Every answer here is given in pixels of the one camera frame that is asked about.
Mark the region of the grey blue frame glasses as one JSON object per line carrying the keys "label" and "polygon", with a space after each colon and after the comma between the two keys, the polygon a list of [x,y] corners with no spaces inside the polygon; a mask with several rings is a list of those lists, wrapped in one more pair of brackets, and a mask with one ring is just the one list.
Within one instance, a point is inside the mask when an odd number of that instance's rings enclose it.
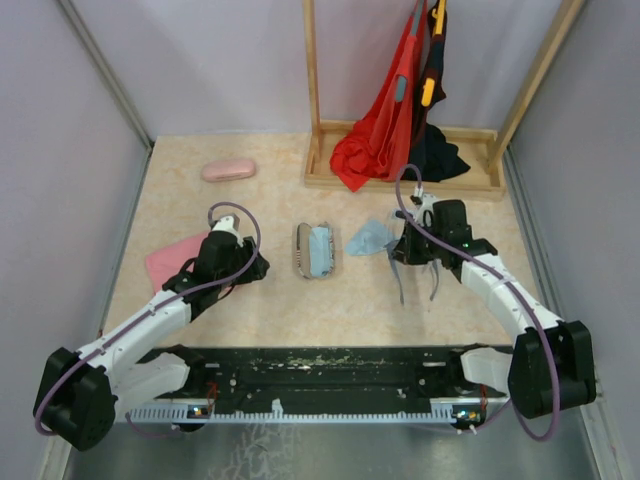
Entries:
{"label": "grey blue frame glasses", "polygon": [[[405,298],[404,298],[404,289],[403,289],[403,285],[402,285],[402,280],[401,280],[401,276],[399,273],[399,268],[398,268],[398,262],[394,259],[393,256],[393,251],[392,250],[388,250],[387,251],[387,258],[389,261],[389,265],[392,271],[392,274],[397,282],[398,285],[398,292],[399,292],[399,302],[402,306],[405,305]],[[437,296],[438,290],[439,290],[439,286],[440,286],[440,273],[439,273],[439,261],[438,260],[432,260],[428,263],[428,267],[429,267],[429,271],[431,273],[432,276],[432,290],[431,293],[429,295],[429,301],[432,302],[435,297]]]}

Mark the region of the pink glasses case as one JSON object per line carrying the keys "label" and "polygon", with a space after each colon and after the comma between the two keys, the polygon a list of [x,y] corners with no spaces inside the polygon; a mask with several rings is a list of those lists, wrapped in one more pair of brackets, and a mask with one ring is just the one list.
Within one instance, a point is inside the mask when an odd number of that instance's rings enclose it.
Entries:
{"label": "pink glasses case", "polygon": [[201,179],[208,183],[250,178],[256,173],[255,162],[249,158],[214,160],[203,166]]}

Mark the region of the flag print glasses case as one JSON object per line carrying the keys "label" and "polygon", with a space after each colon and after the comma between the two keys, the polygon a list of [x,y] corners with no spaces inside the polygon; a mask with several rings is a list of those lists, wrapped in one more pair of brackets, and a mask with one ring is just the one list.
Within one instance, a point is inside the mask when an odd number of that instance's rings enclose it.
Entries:
{"label": "flag print glasses case", "polygon": [[305,280],[325,280],[336,270],[334,229],[328,222],[299,223],[295,228],[294,259]]}

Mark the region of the light blue lens cloth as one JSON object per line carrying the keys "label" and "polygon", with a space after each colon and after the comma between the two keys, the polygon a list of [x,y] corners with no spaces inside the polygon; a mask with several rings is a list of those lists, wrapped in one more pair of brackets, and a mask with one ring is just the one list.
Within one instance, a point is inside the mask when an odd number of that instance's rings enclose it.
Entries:
{"label": "light blue lens cloth", "polygon": [[312,278],[324,278],[333,269],[332,234],[326,226],[311,229],[309,236],[310,274]]}

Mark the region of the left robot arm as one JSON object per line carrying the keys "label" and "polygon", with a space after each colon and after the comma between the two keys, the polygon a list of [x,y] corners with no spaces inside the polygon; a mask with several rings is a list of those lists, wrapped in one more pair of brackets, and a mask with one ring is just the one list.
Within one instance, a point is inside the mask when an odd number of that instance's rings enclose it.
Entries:
{"label": "left robot arm", "polygon": [[116,419],[157,397],[201,394],[208,384],[204,358],[177,344],[143,358],[161,340],[215,305],[222,291],[265,277],[260,240],[210,231],[196,257],[119,327],[84,347],[61,347],[47,359],[33,415],[36,430],[59,436],[78,451],[96,446]]}

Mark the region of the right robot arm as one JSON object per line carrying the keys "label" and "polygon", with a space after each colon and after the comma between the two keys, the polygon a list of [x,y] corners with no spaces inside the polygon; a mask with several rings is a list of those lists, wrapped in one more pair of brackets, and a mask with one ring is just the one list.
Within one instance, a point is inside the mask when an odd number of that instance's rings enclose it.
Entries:
{"label": "right robot arm", "polygon": [[461,396],[480,385],[507,394],[527,419],[579,407],[596,398],[592,338],[540,304],[509,272],[496,247],[476,238],[461,200],[421,199],[404,222],[393,259],[407,266],[438,263],[476,294],[512,341],[504,353],[472,345],[455,354],[448,387]]}

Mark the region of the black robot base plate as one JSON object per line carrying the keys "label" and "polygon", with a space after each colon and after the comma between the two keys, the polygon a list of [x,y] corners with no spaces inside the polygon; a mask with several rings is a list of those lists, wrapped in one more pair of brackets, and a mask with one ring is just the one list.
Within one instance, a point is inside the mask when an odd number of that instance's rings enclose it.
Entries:
{"label": "black robot base plate", "polygon": [[171,399],[212,402],[219,414],[427,414],[438,399],[493,399],[466,381],[459,347],[190,347],[194,379]]}

